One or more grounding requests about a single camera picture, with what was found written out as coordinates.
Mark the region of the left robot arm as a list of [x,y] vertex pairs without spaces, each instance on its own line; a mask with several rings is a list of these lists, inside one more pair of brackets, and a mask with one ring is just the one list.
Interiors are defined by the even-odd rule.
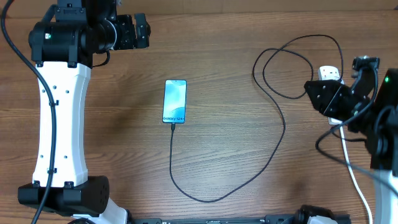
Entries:
[[39,76],[39,151],[19,203],[74,223],[132,223],[129,210],[109,196],[109,180],[90,176],[83,146],[85,98],[94,54],[149,46],[143,13],[119,15],[116,1],[58,1],[29,34]]

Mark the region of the white power strip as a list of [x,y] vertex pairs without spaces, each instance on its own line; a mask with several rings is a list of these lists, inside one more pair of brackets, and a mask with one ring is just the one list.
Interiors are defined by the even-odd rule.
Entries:
[[[336,67],[324,65],[318,69],[318,79],[319,80],[339,80],[340,74]],[[330,125],[340,124],[341,121],[335,118],[328,118],[328,123]]]

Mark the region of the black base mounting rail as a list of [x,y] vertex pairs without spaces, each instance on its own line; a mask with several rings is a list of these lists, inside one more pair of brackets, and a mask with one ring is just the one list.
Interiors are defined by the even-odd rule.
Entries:
[[189,218],[162,220],[160,218],[131,218],[132,224],[281,224],[294,223],[295,215],[266,215],[251,218]]

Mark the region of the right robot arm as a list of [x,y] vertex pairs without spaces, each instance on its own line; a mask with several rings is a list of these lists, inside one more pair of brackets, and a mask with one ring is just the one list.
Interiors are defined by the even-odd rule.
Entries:
[[351,87],[336,80],[307,81],[304,87],[317,111],[365,135],[371,169],[358,170],[374,179],[374,221],[397,223],[397,69],[388,69],[381,85],[376,71],[369,76],[366,81],[359,75]]

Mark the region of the Samsung Galaxy smartphone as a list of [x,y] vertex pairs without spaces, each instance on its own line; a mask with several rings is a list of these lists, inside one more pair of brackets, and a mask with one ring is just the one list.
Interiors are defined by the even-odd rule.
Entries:
[[183,124],[186,115],[187,81],[166,80],[162,121]]

